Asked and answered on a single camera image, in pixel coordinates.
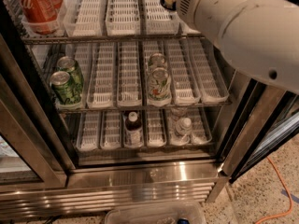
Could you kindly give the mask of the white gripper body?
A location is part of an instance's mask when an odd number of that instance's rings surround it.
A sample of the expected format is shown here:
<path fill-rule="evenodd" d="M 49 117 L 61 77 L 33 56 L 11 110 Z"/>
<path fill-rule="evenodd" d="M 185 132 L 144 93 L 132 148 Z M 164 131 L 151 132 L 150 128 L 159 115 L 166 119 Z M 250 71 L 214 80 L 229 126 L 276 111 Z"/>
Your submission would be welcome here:
<path fill-rule="evenodd" d="M 177 0 L 179 17 L 193 30 L 199 31 L 213 45 L 224 21 L 246 0 Z"/>

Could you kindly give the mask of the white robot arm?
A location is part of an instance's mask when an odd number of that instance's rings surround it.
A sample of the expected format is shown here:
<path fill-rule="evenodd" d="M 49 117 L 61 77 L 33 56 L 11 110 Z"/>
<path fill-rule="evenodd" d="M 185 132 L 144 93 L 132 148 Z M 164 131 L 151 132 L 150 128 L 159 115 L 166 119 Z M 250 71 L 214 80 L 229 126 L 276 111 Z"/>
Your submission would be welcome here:
<path fill-rule="evenodd" d="M 161 0 L 238 72 L 299 93 L 299 6 L 286 0 Z"/>

